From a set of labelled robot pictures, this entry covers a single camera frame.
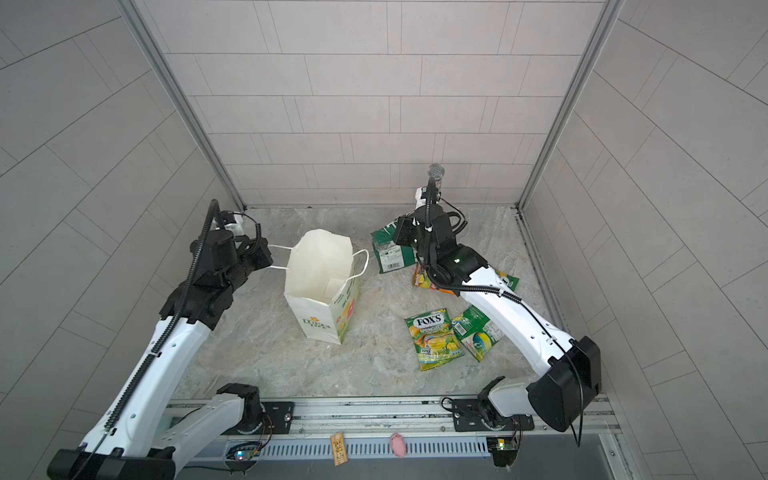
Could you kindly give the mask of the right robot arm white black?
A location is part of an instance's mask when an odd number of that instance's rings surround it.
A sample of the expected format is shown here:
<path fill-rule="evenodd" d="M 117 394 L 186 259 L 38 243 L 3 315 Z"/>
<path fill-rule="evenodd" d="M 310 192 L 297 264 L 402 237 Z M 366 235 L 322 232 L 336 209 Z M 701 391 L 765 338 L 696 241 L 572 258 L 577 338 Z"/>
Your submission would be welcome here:
<path fill-rule="evenodd" d="M 536 415 L 564 432 L 581 419 L 600 393 L 601 352 L 589 337 L 575 340 L 531 309 L 487 260 L 456 240 L 450 215 L 424 204 L 395 222 L 394 243 L 412 247 L 419 265 L 439 289 L 477 308 L 519 349 L 538 378 L 528 385 L 499 380 L 479 397 L 485 421 L 517 413 L 526 395 Z"/>

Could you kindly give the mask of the green Real chips bag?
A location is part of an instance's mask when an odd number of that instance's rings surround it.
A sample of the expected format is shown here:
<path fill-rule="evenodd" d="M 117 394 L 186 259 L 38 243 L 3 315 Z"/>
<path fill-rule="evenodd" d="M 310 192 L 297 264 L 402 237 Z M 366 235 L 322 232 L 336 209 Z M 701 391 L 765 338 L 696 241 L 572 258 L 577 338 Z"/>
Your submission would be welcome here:
<path fill-rule="evenodd" d="M 395 231 L 396 223 L 391 222 L 370 233 L 380 274 L 397 271 L 416 264 L 413 249 L 397 245 L 394 242 Z"/>

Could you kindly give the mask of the white paper bag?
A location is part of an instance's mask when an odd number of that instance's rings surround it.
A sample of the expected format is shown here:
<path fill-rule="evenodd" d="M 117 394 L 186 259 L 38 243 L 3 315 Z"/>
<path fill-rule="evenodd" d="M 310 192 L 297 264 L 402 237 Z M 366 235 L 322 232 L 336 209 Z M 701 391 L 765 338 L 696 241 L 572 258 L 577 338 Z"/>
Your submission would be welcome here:
<path fill-rule="evenodd" d="M 284 297 L 307 338 L 341 345 L 347 335 L 368 269 L 370 252 L 353 250 L 351 239 L 310 230 L 292 246 L 281 269 Z"/>

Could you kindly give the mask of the orange Fox's fruits candy bag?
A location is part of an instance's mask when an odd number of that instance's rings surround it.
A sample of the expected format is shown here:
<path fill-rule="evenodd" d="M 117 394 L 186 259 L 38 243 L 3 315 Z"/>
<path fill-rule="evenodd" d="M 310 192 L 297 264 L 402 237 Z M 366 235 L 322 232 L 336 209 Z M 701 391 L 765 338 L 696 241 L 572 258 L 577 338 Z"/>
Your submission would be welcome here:
<path fill-rule="evenodd" d="M 428 289 L 432 291 L 439 291 L 449 295 L 455 295 L 455 293 L 450 289 L 438 288 L 436 285 L 434 285 L 430 280 L 429 276 L 427 275 L 426 271 L 423 269 L 423 267 L 420 264 L 417 264 L 415 267 L 415 270 L 412 276 L 412 284 L 414 287 Z"/>

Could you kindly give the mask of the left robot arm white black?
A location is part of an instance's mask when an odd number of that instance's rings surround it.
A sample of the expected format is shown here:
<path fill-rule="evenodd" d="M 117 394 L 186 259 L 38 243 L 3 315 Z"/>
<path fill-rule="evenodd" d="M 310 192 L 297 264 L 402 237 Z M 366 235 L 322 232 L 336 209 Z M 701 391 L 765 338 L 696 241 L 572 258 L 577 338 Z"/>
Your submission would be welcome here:
<path fill-rule="evenodd" d="M 74 449 L 50 461 L 50 479 L 173 479 L 215 437 L 263 428 L 257 387 L 229 383 L 175 427 L 159 432 L 168 401 L 248 276 L 271 266 L 262 235 L 206 228 L 190 249 L 188 278 L 161 310 L 142 360 L 108 411 Z"/>

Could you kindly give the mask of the green Fox's candy bag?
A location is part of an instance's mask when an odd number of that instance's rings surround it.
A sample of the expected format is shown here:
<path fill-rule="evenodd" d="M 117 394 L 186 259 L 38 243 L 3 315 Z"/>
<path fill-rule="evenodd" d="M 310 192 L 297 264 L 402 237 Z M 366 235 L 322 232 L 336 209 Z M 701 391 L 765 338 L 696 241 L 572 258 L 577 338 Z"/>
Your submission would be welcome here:
<path fill-rule="evenodd" d="M 464 355 L 445 308 L 406 318 L 405 324 L 421 371 L 432 370 Z"/>
<path fill-rule="evenodd" d="M 506 335 L 475 306 L 470 306 L 451 322 L 452 330 L 463 347 L 481 362 Z"/>
<path fill-rule="evenodd" d="M 517 277 L 509 275 L 499 270 L 496 270 L 496 274 L 498 275 L 499 279 L 503 282 L 503 284 L 506 285 L 511 291 L 516 290 L 519 283 L 519 279 Z"/>

